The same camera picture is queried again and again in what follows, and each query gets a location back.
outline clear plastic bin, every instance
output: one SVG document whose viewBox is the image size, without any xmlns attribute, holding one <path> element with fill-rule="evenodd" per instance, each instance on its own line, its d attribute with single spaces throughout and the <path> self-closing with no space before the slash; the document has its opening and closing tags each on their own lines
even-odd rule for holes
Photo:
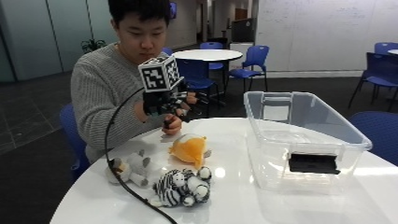
<svg viewBox="0 0 398 224">
<path fill-rule="evenodd" d="M 248 91 L 248 149 L 262 189 L 340 194 L 372 141 L 313 94 Z"/>
</svg>

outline small stuffed animal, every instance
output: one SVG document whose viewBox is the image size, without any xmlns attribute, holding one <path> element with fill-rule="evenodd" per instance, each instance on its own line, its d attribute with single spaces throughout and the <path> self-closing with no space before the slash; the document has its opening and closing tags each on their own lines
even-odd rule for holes
<svg viewBox="0 0 398 224">
<path fill-rule="evenodd" d="M 153 206 L 177 206 L 183 203 L 192 207 L 196 203 L 207 203 L 211 197 L 212 172 L 201 167 L 197 175 L 192 170 L 172 170 L 155 184 L 157 195 L 149 200 Z"/>
<path fill-rule="evenodd" d="M 153 206 L 172 207 L 180 204 L 183 192 L 181 187 L 185 186 L 185 176 L 180 170 L 172 170 L 161 176 L 160 181 L 153 185 L 152 189 L 157 195 L 149 200 Z"/>
<path fill-rule="evenodd" d="M 197 175 L 193 174 L 192 170 L 183 170 L 187 179 L 185 192 L 187 196 L 183 203 L 187 207 L 195 205 L 195 203 L 207 203 L 211 197 L 211 169 L 203 166 L 199 170 Z"/>
<path fill-rule="evenodd" d="M 144 150 L 141 150 L 139 153 L 133 152 L 128 156 L 125 161 L 123 161 L 121 158 L 115 158 L 112 160 L 112 168 L 116 170 L 116 173 L 121 176 L 121 180 L 124 182 L 132 180 L 133 183 L 140 187 L 145 187 L 149 183 L 147 179 L 147 167 L 151 162 L 151 158 L 145 158 L 143 155 Z M 108 167 L 105 168 L 105 176 L 111 183 L 120 183 Z"/>
<path fill-rule="evenodd" d="M 196 169 L 199 169 L 204 158 L 212 154 L 212 150 L 208 150 L 205 147 L 205 140 L 207 137 L 188 133 L 175 141 L 173 146 L 169 148 L 169 153 L 180 160 L 193 162 Z"/>
</svg>

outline white table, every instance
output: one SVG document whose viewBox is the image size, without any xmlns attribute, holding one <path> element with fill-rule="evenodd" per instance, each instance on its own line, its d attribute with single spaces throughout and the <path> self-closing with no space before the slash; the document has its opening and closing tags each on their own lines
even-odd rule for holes
<svg viewBox="0 0 398 224">
<path fill-rule="evenodd" d="M 204 60 L 208 63 L 224 63 L 223 67 L 223 85 L 225 92 L 225 69 L 228 69 L 228 62 L 241 58 L 243 53 L 231 49 L 191 49 L 177 51 L 173 53 L 179 59 Z"/>
<path fill-rule="evenodd" d="M 248 119 L 199 119 L 184 123 L 183 133 L 208 137 L 213 154 L 205 165 L 213 171 L 213 185 L 208 203 L 193 208 L 161 209 L 179 223 L 398 223 L 398 167 L 365 152 L 344 195 L 276 194 L 261 190 L 252 176 L 245 143 L 248 128 Z M 144 148 L 155 172 L 161 167 L 192 168 L 168 155 L 168 147 L 176 138 L 164 138 L 160 130 L 141 134 L 112 151 L 111 158 L 127 156 Z M 51 224 L 169 223 L 121 186 L 107 182 L 105 166 L 105 159 L 100 159 L 76 181 Z M 152 189 L 137 189 L 132 183 L 128 185 L 141 196 L 153 195 Z"/>
<path fill-rule="evenodd" d="M 398 49 L 392 49 L 392 50 L 389 50 L 389 53 L 390 53 L 390 54 L 397 54 L 397 55 L 398 55 Z"/>
</svg>

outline man's hand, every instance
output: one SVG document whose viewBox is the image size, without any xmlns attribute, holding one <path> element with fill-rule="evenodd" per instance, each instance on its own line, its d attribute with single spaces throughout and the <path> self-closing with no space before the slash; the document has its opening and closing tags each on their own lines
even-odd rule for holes
<svg viewBox="0 0 398 224">
<path fill-rule="evenodd" d="M 183 127 L 183 120 L 172 114 L 168 114 L 164 118 L 163 132 L 168 135 L 175 135 Z"/>
</svg>

